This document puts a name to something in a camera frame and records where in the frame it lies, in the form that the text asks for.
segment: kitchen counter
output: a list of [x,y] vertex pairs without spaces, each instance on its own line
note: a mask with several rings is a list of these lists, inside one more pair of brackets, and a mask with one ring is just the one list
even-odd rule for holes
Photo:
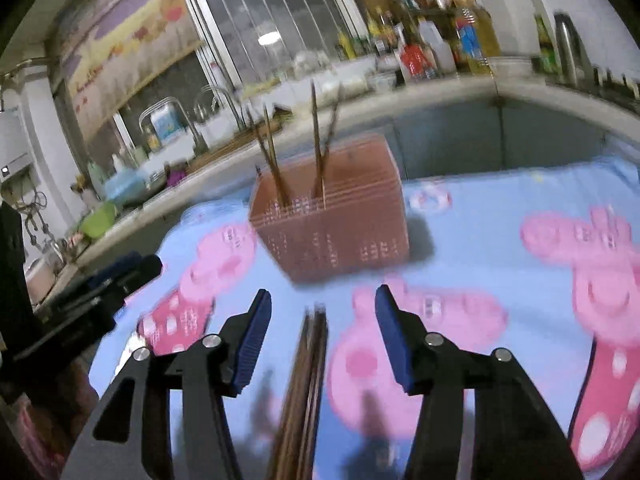
[[[438,81],[408,85],[387,94],[370,94],[340,106],[337,131],[370,124],[375,120],[401,117],[410,110],[425,110],[461,102],[478,101],[501,96],[557,110],[608,130],[625,141],[640,144],[640,118],[622,108],[593,96],[552,86],[543,78],[494,79],[490,76],[460,76]],[[320,112],[321,137],[326,136],[329,110]],[[297,118],[286,124],[274,139],[276,151],[282,156],[312,143],[311,116]],[[177,187],[167,189],[146,202],[141,208],[121,219],[103,238],[94,242],[77,261],[78,267],[89,266],[96,258],[135,232],[191,203],[212,195],[222,196],[225,189],[247,182],[255,167],[264,159],[256,142],[225,156],[199,172],[187,177]]]

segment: ceiling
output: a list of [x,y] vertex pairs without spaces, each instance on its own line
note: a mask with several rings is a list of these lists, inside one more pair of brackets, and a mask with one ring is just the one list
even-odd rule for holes
[[25,57],[37,55],[31,54],[30,49],[42,44],[56,15],[68,1],[36,0],[0,56],[0,73],[10,70]]

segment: metal screw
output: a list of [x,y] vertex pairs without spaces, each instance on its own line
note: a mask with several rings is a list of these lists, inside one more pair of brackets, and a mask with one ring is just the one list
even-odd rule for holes
[[495,358],[498,359],[498,361],[507,363],[511,361],[511,359],[513,358],[513,355],[506,348],[498,348],[495,351]]
[[424,342],[429,346],[440,346],[444,343],[444,338],[437,332],[431,332],[424,338]]
[[219,335],[216,334],[208,335],[202,340],[202,344],[205,346],[205,348],[215,348],[216,346],[220,345],[220,343],[222,343],[222,339]]
[[136,361],[144,361],[145,359],[148,359],[150,355],[151,351],[146,347],[138,348],[133,352],[133,358]]

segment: brown plastic basket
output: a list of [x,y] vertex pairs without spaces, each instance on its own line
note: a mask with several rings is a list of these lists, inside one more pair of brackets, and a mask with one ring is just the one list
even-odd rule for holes
[[315,199],[316,160],[304,156],[280,170],[291,199],[280,208],[271,173],[258,178],[250,221],[293,282],[316,282],[361,268],[403,263],[409,255],[398,167],[383,136],[336,144]]

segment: pink cartoon pig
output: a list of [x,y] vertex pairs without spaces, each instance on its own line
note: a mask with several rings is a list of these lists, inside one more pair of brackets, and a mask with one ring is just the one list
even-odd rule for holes
[[625,219],[605,208],[592,223],[555,214],[527,219],[524,246],[574,271],[574,313],[593,332],[592,359],[569,430],[583,470],[623,449],[638,426],[640,406],[640,253]]
[[[442,332],[463,348],[490,344],[506,326],[504,311],[484,292],[408,288],[396,277],[385,283],[401,309],[418,314],[428,330]],[[340,338],[329,364],[332,409],[361,434],[411,438],[422,398],[408,397],[394,379],[376,319],[375,289],[354,291],[353,309],[355,322]],[[377,404],[373,413],[366,412],[365,396]]]
[[156,355],[187,349],[202,337],[215,297],[233,287],[254,262],[256,237],[249,224],[226,225],[198,244],[198,259],[178,289],[138,323],[138,334]]

